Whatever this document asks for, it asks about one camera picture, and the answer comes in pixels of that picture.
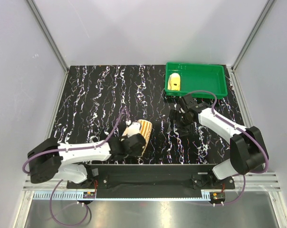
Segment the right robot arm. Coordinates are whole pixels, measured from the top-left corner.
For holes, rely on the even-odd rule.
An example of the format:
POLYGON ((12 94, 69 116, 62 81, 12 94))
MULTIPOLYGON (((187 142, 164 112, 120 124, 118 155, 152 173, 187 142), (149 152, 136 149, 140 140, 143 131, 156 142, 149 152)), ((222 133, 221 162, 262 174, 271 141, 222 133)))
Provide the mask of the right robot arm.
POLYGON ((259 128, 245 127, 224 117, 211 105, 197 103, 191 93, 179 99, 179 110, 171 110, 170 126, 181 136, 193 132, 193 123, 205 126, 223 138, 230 145, 230 158, 215 165, 207 176, 208 185, 218 188, 224 179, 235 175, 256 173, 256 168, 263 165, 262 173, 268 170, 269 155, 259 128))

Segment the orange striped towel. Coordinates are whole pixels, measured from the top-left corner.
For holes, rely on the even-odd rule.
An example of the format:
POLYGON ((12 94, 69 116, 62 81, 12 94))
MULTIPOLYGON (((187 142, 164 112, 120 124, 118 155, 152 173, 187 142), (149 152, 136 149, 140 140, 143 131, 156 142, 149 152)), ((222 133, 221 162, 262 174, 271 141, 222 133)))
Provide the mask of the orange striped towel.
POLYGON ((143 119, 140 119, 136 122, 141 123, 141 130, 139 134, 145 139, 145 146, 142 147, 142 152, 139 155, 135 155, 135 157, 142 157, 147 148, 153 125, 151 122, 143 119))

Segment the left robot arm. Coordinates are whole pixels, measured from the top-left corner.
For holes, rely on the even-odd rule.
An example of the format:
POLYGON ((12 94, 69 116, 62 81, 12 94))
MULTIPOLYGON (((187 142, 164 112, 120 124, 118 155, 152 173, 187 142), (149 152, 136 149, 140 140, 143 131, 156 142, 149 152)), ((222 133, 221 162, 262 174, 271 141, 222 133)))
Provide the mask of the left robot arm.
POLYGON ((84 144, 58 143, 55 138, 48 138, 28 153, 22 169, 29 174, 33 184, 57 178, 89 188, 94 183, 94 176, 84 162, 140 157, 147 141, 140 133, 84 144))

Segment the green plastic bin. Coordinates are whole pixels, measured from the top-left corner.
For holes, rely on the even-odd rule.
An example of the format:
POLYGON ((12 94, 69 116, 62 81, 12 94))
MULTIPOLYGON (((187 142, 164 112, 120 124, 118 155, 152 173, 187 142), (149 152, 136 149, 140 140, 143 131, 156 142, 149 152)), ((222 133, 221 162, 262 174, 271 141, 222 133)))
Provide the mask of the green plastic bin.
POLYGON ((184 96, 192 94, 196 98, 213 98, 206 91, 212 92, 218 99, 228 95, 224 67, 221 65, 193 64, 168 62, 166 64, 164 90, 167 96, 184 96), (173 83, 169 83, 172 74, 180 76, 180 89, 172 90, 173 83))

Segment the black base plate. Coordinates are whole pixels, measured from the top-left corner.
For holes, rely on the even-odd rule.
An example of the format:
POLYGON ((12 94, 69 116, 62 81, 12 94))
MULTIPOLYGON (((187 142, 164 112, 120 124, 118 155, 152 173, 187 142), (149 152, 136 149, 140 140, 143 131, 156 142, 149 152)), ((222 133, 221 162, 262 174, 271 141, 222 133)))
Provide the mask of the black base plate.
POLYGON ((109 165, 88 167, 93 174, 85 183, 68 181, 72 190, 96 190, 98 200, 195 200, 202 190, 233 190, 232 176, 211 177, 212 164, 109 165))

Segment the yellow towel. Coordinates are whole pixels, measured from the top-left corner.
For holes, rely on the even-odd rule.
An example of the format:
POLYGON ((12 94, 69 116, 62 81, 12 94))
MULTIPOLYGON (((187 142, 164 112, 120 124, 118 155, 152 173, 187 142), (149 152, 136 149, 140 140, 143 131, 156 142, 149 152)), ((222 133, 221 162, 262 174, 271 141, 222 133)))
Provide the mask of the yellow towel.
POLYGON ((172 73, 168 79, 167 89, 171 91, 180 91, 181 77, 178 73, 172 73))

